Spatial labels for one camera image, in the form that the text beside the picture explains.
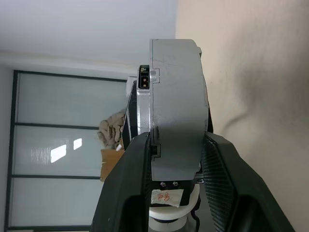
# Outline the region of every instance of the beige wall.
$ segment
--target beige wall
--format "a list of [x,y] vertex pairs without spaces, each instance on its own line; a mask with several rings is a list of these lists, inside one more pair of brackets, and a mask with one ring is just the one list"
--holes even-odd
[[217,134],[309,230],[309,1],[179,0],[177,38],[201,47]]

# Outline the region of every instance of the white wall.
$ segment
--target white wall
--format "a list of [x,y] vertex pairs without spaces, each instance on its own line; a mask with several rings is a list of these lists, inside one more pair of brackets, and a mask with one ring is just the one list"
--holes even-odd
[[174,38],[176,0],[0,0],[0,50],[125,64]]
[[0,232],[4,225],[12,87],[13,72],[0,66]]
[[176,35],[201,47],[214,130],[309,228],[309,3],[180,0]]
[[137,65],[12,51],[0,51],[0,65],[12,70],[116,79],[137,75]]

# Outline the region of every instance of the gray motor housing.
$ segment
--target gray motor housing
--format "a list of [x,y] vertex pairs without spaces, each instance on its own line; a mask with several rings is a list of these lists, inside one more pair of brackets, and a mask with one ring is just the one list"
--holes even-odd
[[199,171],[209,108],[200,57],[193,40],[151,40],[149,70],[139,69],[138,134],[150,132],[153,181]]

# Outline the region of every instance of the screw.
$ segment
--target screw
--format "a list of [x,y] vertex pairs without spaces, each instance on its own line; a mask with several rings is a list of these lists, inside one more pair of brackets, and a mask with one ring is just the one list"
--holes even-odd
[[166,187],[166,184],[165,184],[164,182],[161,182],[161,183],[160,183],[160,186],[161,186],[161,187]]
[[197,183],[198,183],[198,184],[203,184],[203,183],[204,183],[204,180],[203,180],[202,178],[200,178],[200,179],[197,180]]

